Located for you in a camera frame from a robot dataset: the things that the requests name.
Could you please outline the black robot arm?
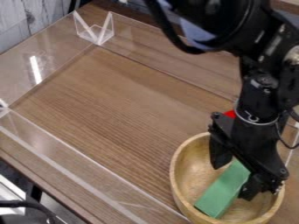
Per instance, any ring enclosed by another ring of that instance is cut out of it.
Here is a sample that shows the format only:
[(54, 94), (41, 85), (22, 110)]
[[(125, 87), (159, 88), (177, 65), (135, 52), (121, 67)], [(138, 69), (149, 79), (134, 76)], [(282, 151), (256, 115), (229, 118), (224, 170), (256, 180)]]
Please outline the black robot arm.
[(233, 114), (212, 114), (210, 162), (234, 158), (250, 176), (238, 196), (278, 193), (289, 179), (277, 144), (289, 119), (299, 122), (299, 17), (272, 0), (145, 0), (155, 22), (186, 53), (226, 51), (240, 57), (241, 94)]

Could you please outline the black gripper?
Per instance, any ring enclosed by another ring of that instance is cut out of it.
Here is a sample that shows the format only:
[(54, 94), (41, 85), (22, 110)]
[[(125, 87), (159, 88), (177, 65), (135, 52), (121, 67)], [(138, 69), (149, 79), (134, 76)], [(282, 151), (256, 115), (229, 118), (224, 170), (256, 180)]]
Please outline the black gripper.
[(250, 170), (238, 195), (244, 200), (252, 201), (260, 193), (278, 193), (290, 176), (277, 149), (288, 119), (288, 115), (281, 115), (273, 124), (256, 125), (238, 116), (230, 118), (225, 113), (212, 113), (210, 163), (218, 170), (237, 158)]

